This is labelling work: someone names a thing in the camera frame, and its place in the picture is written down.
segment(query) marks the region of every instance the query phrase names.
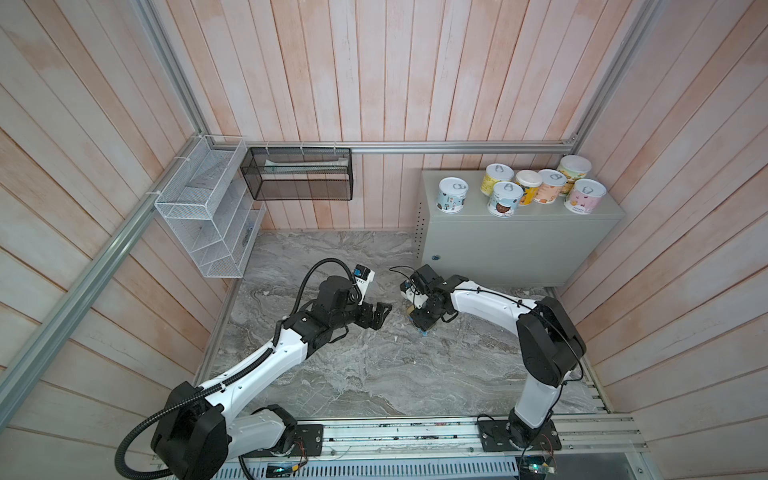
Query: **gray marble floor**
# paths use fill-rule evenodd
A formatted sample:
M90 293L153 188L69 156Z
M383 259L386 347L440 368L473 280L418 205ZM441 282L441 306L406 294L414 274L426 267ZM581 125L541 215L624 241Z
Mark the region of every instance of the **gray marble floor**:
M297 418L382 415L506 415L522 391L526 370L516 336L474 316L461 314L436 325L427 336L406 318L399 295L403 278L387 268L412 264L409 233L261 233L229 318L213 375L271 339L275 322L290 312L307 270L337 257L376 272L366 300L394 304L379 331L350 326L349 335L326 345L283 374L244 410L279 403ZM333 264L318 269L304 299L319 282L343 274ZM516 289L541 298L543 289ZM556 413L596 412L587 386L570 382Z

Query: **black wire mesh basket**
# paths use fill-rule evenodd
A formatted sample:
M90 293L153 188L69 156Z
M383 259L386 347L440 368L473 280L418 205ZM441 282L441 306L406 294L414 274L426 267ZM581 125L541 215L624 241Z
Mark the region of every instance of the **black wire mesh basket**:
M254 200L352 200L349 148L251 147L240 171Z

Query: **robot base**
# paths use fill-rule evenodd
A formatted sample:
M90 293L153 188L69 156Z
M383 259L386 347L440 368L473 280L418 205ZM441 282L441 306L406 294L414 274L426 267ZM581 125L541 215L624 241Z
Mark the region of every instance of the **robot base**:
M522 450L527 445L527 440L523 439L522 435L517 431L512 429L509 432L507 430L507 424L507 420L478 421L483 452L516 452ZM554 422L548 420L541 427L540 433L533 439L529 448L533 450L549 450L550 443L553 450L562 449L560 436L554 428Z
M295 435L296 435L295 439L301 439L302 442L304 442L304 450L306 451L306 456L317 457L320 455L321 451L323 450L323 424L322 423L297 425ZM253 450L252 452L248 452L243 456L246 458L262 458L262 457L281 458L281 457L276 457L269 450ZM293 451L291 451L289 455L286 455L286 457L300 457L300 456L301 456L301 450L299 450L296 446L293 447Z

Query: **gray metal cabinet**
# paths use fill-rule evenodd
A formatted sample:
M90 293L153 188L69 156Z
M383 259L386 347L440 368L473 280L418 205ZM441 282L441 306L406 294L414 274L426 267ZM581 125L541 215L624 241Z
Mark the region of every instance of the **gray metal cabinet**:
M512 217L488 211L480 191L485 172L424 170L414 238L416 263L447 278L469 277L487 286L560 286L624 216L606 196L595 212L578 215L562 201L518 207ZM469 184L464 208L437 208L438 183L459 177Z

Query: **can with white plastic lid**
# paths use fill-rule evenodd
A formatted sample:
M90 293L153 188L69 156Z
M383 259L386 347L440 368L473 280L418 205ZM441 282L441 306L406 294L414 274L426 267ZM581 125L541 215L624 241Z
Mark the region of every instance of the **can with white plastic lid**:
M561 158L558 172L565 175L568 178L568 182L560 190L560 195L568 195L568 192L574 186L574 182L586 177L590 170L592 170L592 163L584 157L566 155Z
M523 188L512 182L496 182L488 199L488 211L496 217L511 217L520 204Z
M509 182L515 176L515 171L504 164L490 164L485 168L485 176L482 178L480 191L488 196L493 191L497 182Z
M446 177L440 180L437 193L437 208L447 214L455 214L464 207L469 184L458 177Z
M521 205L529 205L533 201L542 181L541 175L533 170L520 170L515 175L515 183L523 188L523 198L520 199Z
M533 200L540 204L551 204L558 199L560 190L568 179L557 170L550 170L548 168L539 170L538 174L541 175L542 182Z
M606 193L607 189L600 182L581 178L576 180L571 192L565 198L565 208L575 214L591 214Z

